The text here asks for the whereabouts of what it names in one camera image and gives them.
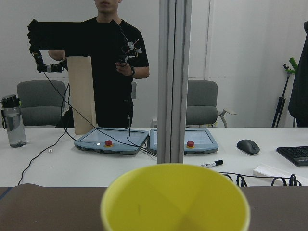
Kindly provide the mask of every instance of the white napkin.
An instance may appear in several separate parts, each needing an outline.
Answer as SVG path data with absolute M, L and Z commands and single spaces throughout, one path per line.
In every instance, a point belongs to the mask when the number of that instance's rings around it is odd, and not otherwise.
M 269 177 L 269 176 L 274 176 L 274 177 L 290 177 L 293 173 L 265 165 L 265 164 L 260 164 L 258 167 L 256 167 L 253 171 L 253 175 L 258 176 L 258 177 Z M 302 186 L 308 186 L 308 178 L 299 176 L 297 174 L 296 179 L 301 182 Z

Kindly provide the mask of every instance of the desk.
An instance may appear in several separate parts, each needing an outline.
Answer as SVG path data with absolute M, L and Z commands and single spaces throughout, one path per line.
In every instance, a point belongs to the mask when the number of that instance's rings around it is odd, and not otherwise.
M 308 167 L 296 167 L 276 152 L 280 146 L 308 144 L 308 128 L 210 128 L 219 145 L 216 153 L 192 154 L 184 157 L 184 163 L 201 165 L 222 159 L 224 164 L 212 167 L 219 172 L 252 175 L 261 163 L 282 169 L 297 176 L 308 177 Z M 26 128 L 27 144 L 20 148 L 9 146 L 6 130 L 0 130 L 0 187 L 18 184 L 21 173 L 30 160 L 40 151 L 54 144 L 63 133 L 60 128 Z M 251 139 L 260 147 L 258 155 L 249 156 L 236 148 L 242 139 Z M 140 151 L 135 156 L 100 154 L 81 151 L 65 134 L 52 147 L 44 151 L 25 172 L 21 183 L 45 187 L 102 187 L 130 170 L 155 165 L 156 158 Z M 245 178 L 248 186 L 270 186 L 271 180 Z
M 308 128 L 211 128 L 210 132 L 219 145 L 217 153 L 185 156 L 184 163 L 201 165 L 222 159 L 224 164 L 213 170 L 248 175 L 264 163 L 307 177 L 308 167 L 296 167 L 276 148 L 306 145 Z M 5 187 L 16 186 L 29 161 L 62 133 L 60 128 L 26 128 L 27 145 L 11 148 L 2 129 L 0 194 Z M 236 143 L 242 139 L 254 140 L 260 147 L 259 155 L 248 156 L 238 150 Z M 155 164 L 155 158 L 144 152 L 136 156 L 83 152 L 64 135 L 52 153 L 45 151 L 32 163 L 23 185 L 0 200 L 0 230 L 101 230 L 99 202 L 104 186 L 127 171 Z M 269 180 L 245 179 L 249 186 L 270 185 Z M 308 226 L 308 187 L 241 189 L 251 208 L 250 231 L 305 230 Z
M 251 208 L 250 231 L 302 231 L 308 226 L 308 187 L 242 188 Z M 44 188 L 22 184 L 0 200 L 0 230 L 101 231 L 105 187 Z

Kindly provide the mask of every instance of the black keyboard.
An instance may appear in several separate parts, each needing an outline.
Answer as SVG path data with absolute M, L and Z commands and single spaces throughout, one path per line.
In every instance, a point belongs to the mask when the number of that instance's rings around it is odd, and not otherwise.
M 276 151 L 296 166 L 308 166 L 308 146 L 279 147 Z

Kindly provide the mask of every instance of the black jacket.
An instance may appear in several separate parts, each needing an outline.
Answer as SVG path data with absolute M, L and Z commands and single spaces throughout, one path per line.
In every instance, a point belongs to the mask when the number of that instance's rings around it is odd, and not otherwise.
M 304 23 L 306 41 L 294 78 L 289 112 L 292 117 L 308 123 L 308 21 Z

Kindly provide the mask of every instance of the white desk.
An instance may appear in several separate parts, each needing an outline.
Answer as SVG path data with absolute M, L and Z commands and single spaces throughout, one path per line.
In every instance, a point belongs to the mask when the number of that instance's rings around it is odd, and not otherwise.
M 247 175 L 252 175 L 253 169 L 264 163 L 297 176 L 308 177 L 308 167 L 296 167 L 276 152 L 276 148 L 280 146 L 307 145 L 308 128 L 210 128 L 209 130 L 217 141 L 219 150 L 212 154 L 187 155 L 184 157 L 184 163 L 201 165 L 222 159 L 224 164 L 212 167 L 212 170 Z M 64 130 L 60 128 L 26 128 L 27 145 L 11 148 L 6 130 L 1 129 L 0 187 L 16 186 L 30 160 L 54 144 L 63 132 Z M 242 139 L 255 141 L 260 147 L 260 153 L 249 156 L 238 150 L 236 143 Z M 127 171 L 156 164 L 155 157 L 142 151 L 135 156 L 84 152 L 78 150 L 74 146 L 74 141 L 66 134 L 52 149 L 52 153 L 46 150 L 32 162 L 21 183 L 46 187 L 101 187 L 108 186 Z M 265 179 L 245 178 L 245 180 L 248 186 L 270 186 L 271 182 Z

